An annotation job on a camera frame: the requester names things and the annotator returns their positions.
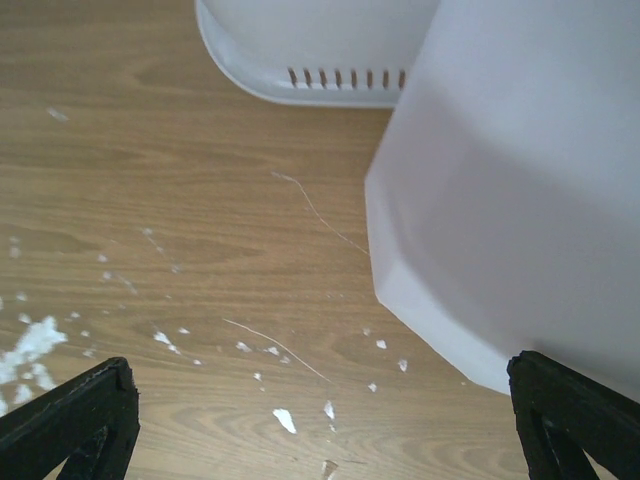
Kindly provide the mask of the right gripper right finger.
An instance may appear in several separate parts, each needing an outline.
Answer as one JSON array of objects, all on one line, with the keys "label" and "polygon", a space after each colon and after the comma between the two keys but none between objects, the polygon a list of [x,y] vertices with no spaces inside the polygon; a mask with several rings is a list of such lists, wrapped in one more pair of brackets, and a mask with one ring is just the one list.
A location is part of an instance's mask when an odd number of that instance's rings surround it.
[{"label": "right gripper right finger", "polygon": [[516,430],[531,479],[639,477],[639,404],[536,351],[507,365]]}]

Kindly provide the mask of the white plastic basin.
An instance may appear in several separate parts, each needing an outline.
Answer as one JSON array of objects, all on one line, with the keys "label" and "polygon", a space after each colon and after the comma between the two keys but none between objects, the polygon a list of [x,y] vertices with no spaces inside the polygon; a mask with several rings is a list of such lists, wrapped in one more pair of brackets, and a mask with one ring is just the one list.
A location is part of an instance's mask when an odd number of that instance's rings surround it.
[{"label": "white plastic basin", "polygon": [[213,0],[194,6],[209,55],[242,90],[285,105],[392,108],[439,4]]}]

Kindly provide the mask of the white octagonal bin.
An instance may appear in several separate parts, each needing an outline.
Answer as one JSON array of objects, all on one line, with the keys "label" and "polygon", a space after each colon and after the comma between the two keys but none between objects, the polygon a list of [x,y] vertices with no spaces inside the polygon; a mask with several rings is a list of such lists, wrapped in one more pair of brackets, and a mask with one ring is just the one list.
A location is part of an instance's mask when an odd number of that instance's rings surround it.
[{"label": "white octagonal bin", "polygon": [[378,300],[470,381],[638,397],[637,2],[441,2],[365,199]]}]

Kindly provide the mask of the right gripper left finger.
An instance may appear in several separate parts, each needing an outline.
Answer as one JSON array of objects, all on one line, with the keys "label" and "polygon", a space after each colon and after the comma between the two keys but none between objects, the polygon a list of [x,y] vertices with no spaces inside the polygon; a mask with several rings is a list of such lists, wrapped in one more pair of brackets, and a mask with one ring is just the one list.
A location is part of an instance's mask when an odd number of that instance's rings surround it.
[{"label": "right gripper left finger", "polygon": [[1,418],[1,477],[123,479],[139,431],[133,371],[112,357]]}]

